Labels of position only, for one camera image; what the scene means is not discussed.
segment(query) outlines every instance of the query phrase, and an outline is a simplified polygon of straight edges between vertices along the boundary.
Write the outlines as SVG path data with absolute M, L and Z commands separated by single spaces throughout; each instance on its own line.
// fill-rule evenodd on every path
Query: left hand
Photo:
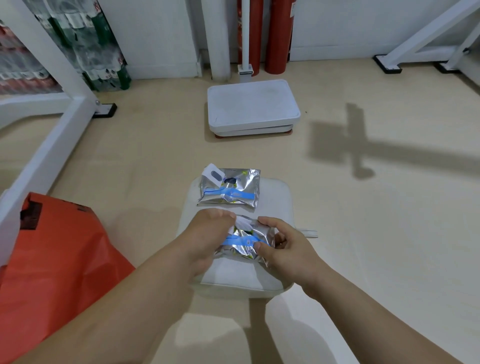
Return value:
M 185 231 L 169 244 L 186 253 L 191 277 L 209 269 L 215 250 L 225 241 L 236 217 L 233 212 L 219 208 L 200 210 Z

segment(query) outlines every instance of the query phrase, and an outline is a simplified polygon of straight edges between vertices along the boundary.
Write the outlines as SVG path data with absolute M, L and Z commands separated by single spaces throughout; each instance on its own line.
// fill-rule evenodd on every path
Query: tiled floor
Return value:
M 203 166 L 259 168 L 290 186 L 296 225 L 318 230 L 312 244 L 329 264 L 476 363 L 480 96 L 431 66 L 384 75 L 371 60 L 292 62 L 281 78 L 302 112 L 292 135 L 215 139 L 206 124 L 208 72 L 101 95 L 119 110 L 91 122 L 52 195 L 91 206 L 112 243 L 139 265 L 174 238 Z M 53 120 L 0 132 L 0 188 Z M 299 287 L 265 303 L 196 296 L 153 362 L 356 363 Z

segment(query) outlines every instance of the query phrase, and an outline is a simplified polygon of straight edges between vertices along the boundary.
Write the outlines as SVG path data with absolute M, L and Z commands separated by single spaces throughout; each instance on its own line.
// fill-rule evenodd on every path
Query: white scale platform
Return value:
M 200 178 L 190 185 L 187 199 L 183 205 L 177 236 L 180 235 L 193 219 L 195 214 L 204 208 L 217 207 L 246 215 L 251 218 L 272 216 L 281 218 L 292 226 L 293 203 L 288 185 L 280 180 L 260 178 L 260 198 L 258 206 L 253 211 L 245 206 L 223 204 L 204 204 L 197 206 L 200 198 Z M 218 257 L 214 259 L 207 272 L 196 278 L 195 290 L 208 296 L 234 298 L 274 297 L 291 284 L 283 281 L 273 269 L 241 257 Z
M 288 132 L 301 115 L 285 80 L 212 86 L 207 99 L 208 125 L 218 136 Z

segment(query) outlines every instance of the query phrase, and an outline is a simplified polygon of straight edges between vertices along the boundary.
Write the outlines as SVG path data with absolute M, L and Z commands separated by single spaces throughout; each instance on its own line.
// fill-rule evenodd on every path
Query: silver foil pouch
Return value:
M 257 207 L 260 196 L 260 170 L 220 168 L 225 177 L 220 187 L 205 176 L 200 182 L 199 203 L 238 204 Z
M 261 224 L 247 216 L 237 215 L 235 226 L 230 230 L 214 256 L 241 256 L 249 260 L 261 261 L 268 266 L 268 262 L 255 251 L 253 245 L 256 242 L 265 243 L 275 248 L 275 228 Z

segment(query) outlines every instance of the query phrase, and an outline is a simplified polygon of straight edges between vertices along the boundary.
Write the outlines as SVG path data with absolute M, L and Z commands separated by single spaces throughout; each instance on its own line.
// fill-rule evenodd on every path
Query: right hand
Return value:
M 279 232 L 275 235 L 275 248 L 265 243 L 255 243 L 257 254 L 312 297 L 319 277 L 330 267 L 318 256 L 307 238 L 285 221 L 265 216 L 260 216 L 258 221 Z

